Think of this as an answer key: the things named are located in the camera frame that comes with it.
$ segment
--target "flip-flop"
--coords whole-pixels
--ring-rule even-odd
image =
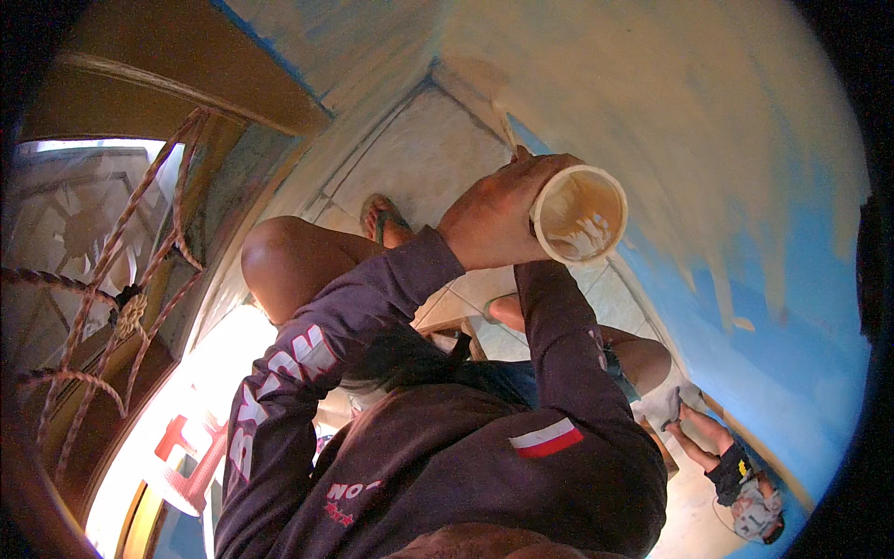
[[[485,303],[485,309],[482,311],[481,314],[482,314],[482,316],[484,316],[484,318],[488,324],[502,324],[502,322],[500,320],[497,320],[491,314],[491,303],[498,299],[502,299],[504,297],[511,297],[512,295],[518,295],[518,293],[517,292],[506,293],[505,295],[500,295],[499,297],[494,297],[493,299],[491,299],[487,303]]]
[[[363,209],[360,211],[360,215],[363,216],[363,220],[366,221],[367,214],[369,213],[369,209],[372,207],[373,203],[379,197],[384,198],[388,201],[389,204],[392,205],[393,208],[394,202],[390,201],[387,196],[383,196],[382,194],[373,194],[367,201],[363,203]],[[394,212],[390,212],[387,209],[380,209],[378,215],[375,217],[375,232],[373,233],[373,241],[377,244],[384,245],[384,231],[385,231],[385,222],[388,220],[392,220],[395,224],[400,225],[401,227],[406,227],[409,229],[409,224],[407,221],[401,217],[400,214]]]
[[[679,397],[679,386],[674,386],[673,392],[670,394],[670,419],[662,423],[662,433],[671,424],[679,421],[679,405],[683,399]]]

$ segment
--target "leg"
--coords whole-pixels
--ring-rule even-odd
[[[701,411],[693,410],[685,403],[682,403],[679,405],[679,416],[681,419],[692,421],[699,431],[710,438],[717,445],[717,450],[720,451],[721,456],[733,446],[735,441],[733,441],[730,432],[723,425],[704,415]]]
[[[683,448],[683,452],[686,453],[686,456],[704,468],[704,471],[711,471],[720,465],[720,458],[702,450],[701,446],[697,445],[695,441],[683,432],[683,429],[680,428],[679,421],[668,425],[667,430],[670,431],[675,439],[677,439],[677,442],[680,447]]]
[[[494,300],[488,309],[491,316],[518,332],[525,332],[519,296],[507,295]],[[600,334],[618,356],[624,376],[640,395],[658,387],[671,372],[671,353],[660,342],[624,332],[610,326],[599,326]]]
[[[374,227],[375,216],[383,209],[381,205],[374,204],[369,210]],[[397,211],[390,205],[387,209]],[[411,238],[409,230],[392,221],[385,222],[385,247],[393,248]],[[333,279],[367,258],[382,254],[385,247],[295,216],[274,217],[246,237],[242,245],[242,275],[270,320],[282,324]]]

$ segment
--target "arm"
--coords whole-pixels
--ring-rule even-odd
[[[552,407],[591,426],[630,421],[623,392],[605,372],[596,316],[568,269],[558,262],[515,266],[525,331],[541,407]]]
[[[443,238],[425,229],[333,280],[283,325],[233,399],[218,556],[268,553],[309,491],[311,421],[341,381],[345,356],[381,329],[408,324],[429,295],[462,273]]]

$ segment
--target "man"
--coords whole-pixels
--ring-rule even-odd
[[[676,410],[662,426],[673,435],[686,456],[704,468],[717,491],[717,502],[732,510],[733,530],[749,541],[771,544],[782,535],[782,501],[779,491],[762,472],[754,472],[745,450],[719,422],[693,410],[675,394]],[[708,453],[683,432],[680,422],[692,421],[705,436],[717,445],[720,455]]]
[[[294,217],[252,232],[243,274],[282,326],[233,401],[219,556],[645,556],[665,520],[661,453],[601,365],[592,309],[529,232],[537,193],[577,163],[520,148],[391,250]],[[482,373],[496,365],[451,360],[409,326],[452,279],[509,264],[536,408]],[[390,393],[313,467],[318,401],[379,377]]]

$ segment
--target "shorts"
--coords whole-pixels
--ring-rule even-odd
[[[718,458],[721,459],[721,463],[704,474],[717,490],[717,502],[723,506],[732,506],[738,499],[742,484],[752,477],[751,462],[738,443],[733,443],[727,452]]]
[[[618,357],[608,343],[604,352],[609,376],[628,402],[639,400],[636,388],[624,376]],[[362,377],[351,375],[342,380],[342,388],[353,400],[363,402],[363,409],[398,386],[445,383],[466,385],[532,410],[538,406],[534,364],[530,360],[451,362],[434,344],[414,332],[377,338],[364,362],[367,367]],[[368,397],[374,391],[380,395]]]

